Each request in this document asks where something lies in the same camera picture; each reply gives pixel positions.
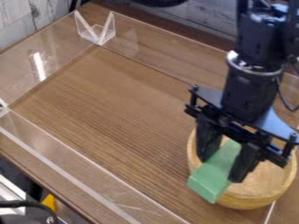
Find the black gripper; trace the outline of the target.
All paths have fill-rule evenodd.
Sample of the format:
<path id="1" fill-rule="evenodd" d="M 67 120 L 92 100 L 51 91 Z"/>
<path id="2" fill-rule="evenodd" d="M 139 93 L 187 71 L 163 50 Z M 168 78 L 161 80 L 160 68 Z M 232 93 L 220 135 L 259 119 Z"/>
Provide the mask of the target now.
<path id="1" fill-rule="evenodd" d="M 231 51 L 224 88 L 189 87 L 185 113 L 196 120 L 196 154 L 205 162 L 229 137 L 240 144 L 228 180 L 241 183 L 257 163 L 269 161 L 285 167 L 299 145 L 299 133 L 279 118 L 275 98 L 281 95 L 283 66 L 256 65 Z"/>

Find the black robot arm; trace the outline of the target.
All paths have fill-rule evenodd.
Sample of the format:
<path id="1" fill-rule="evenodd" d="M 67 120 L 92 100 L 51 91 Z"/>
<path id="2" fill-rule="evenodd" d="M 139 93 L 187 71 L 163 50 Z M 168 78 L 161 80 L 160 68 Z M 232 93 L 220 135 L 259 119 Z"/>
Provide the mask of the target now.
<path id="1" fill-rule="evenodd" d="M 285 64 L 299 59 L 299 0 L 268 3 L 237 0 L 237 38 L 227 54 L 228 76 L 221 90 L 189 87 L 185 113 L 196 119 L 196 156 L 207 161 L 228 137 L 240 152 L 228 180 L 240 183 L 259 162 L 285 167 L 299 132 L 273 109 L 280 99 Z"/>

